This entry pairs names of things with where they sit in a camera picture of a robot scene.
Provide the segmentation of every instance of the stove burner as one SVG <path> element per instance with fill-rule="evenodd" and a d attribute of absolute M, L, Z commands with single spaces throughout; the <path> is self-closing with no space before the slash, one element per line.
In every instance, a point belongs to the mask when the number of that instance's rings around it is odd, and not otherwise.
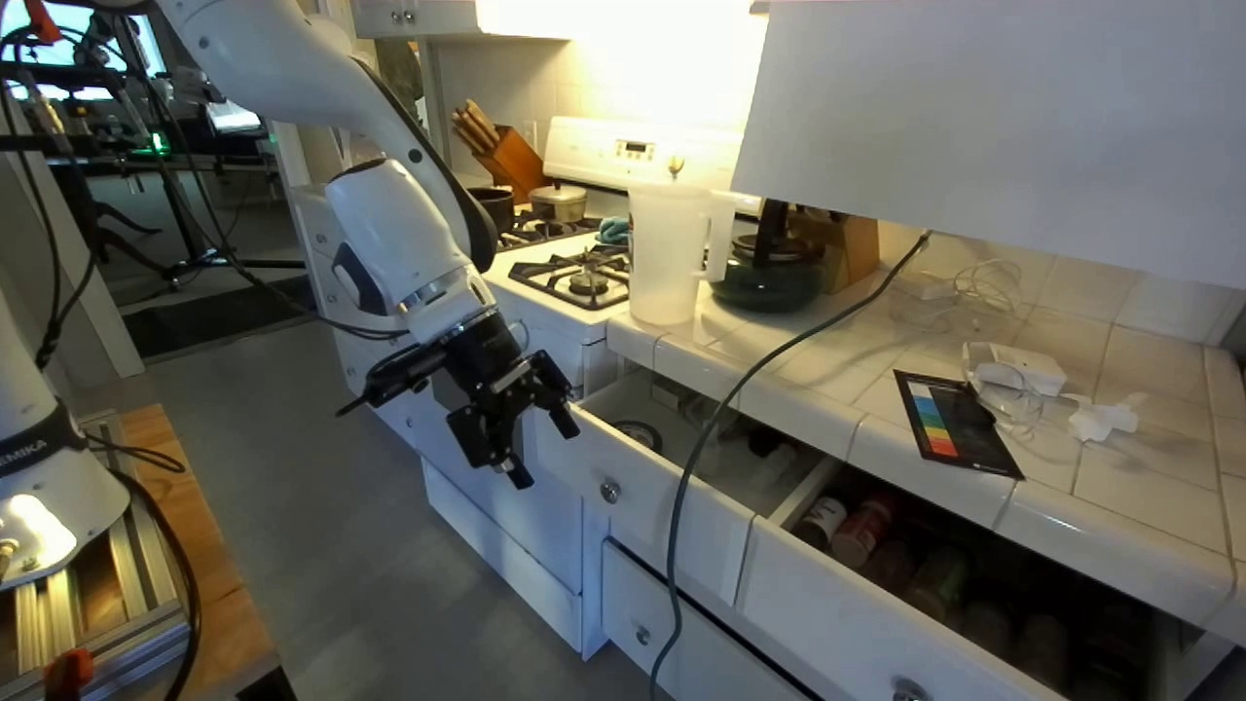
<path fill-rule="evenodd" d="M 628 300 L 628 253 L 584 250 L 577 257 L 551 253 L 550 262 L 518 262 L 509 265 L 509 280 L 520 280 L 584 313 L 598 313 Z"/>

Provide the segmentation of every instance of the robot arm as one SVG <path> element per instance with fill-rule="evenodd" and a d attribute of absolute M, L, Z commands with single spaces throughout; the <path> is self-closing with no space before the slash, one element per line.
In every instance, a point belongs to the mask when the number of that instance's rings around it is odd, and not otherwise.
<path fill-rule="evenodd" d="M 528 476 L 509 444 L 518 411 L 537 404 L 566 436 L 577 436 L 577 424 L 566 410 L 570 380 L 550 354 L 518 352 L 475 271 L 496 257 L 492 214 L 331 23 L 292 0 L 159 0 L 159 9 L 228 100 L 278 119 L 331 125 L 385 152 L 326 182 L 348 232 L 336 276 L 362 317 L 411 339 L 371 371 L 357 401 L 383 404 L 446 371 L 468 397 L 446 411 L 468 462 L 496 462 L 524 488 Z"/>

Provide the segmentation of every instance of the drawer handle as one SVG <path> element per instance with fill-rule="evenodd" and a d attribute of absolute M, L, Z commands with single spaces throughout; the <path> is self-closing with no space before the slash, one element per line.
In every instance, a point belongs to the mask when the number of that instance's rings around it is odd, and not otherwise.
<path fill-rule="evenodd" d="M 598 479 L 594 493 L 598 493 L 605 502 L 618 502 L 618 500 L 622 500 L 622 488 L 618 488 L 616 479 Z"/>
<path fill-rule="evenodd" d="M 893 701 L 932 701 L 932 694 L 911 676 L 895 676 L 893 681 Z"/>

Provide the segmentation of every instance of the gray floor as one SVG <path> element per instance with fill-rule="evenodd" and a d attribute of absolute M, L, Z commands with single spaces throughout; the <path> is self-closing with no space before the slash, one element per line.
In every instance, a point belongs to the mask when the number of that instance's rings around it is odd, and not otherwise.
<path fill-rule="evenodd" d="M 296 324 L 153 365 L 226 546 L 306 701 L 641 698 L 581 661 L 424 507 L 415 458 L 348 388 L 322 327 Z"/>

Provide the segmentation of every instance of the white tile countertop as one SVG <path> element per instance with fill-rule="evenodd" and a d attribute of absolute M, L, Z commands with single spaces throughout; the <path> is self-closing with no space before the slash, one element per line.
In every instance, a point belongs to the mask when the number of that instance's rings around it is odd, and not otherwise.
<path fill-rule="evenodd" d="M 795 317 L 742 317 L 707 300 L 685 327 L 606 317 L 606 352 L 725 397 L 770 345 L 859 300 L 869 283 Z M 895 371 L 962 378 L 962 343 L 1014 343 L 1060 359 L 1065 388 L 1106 404 L 1146 395 L 1138 431 L 1078 444 L 1073 401 L 1006 431 L 1021 484 L 928 462 Z M 770 362 L 734 401 L 876 479 L 1064 561 L 1176 619 L 1246 642 L 1246 397 L 1234 362 L 1199 343 L 1056 306 L 924 302 L 904 283 Z"/>

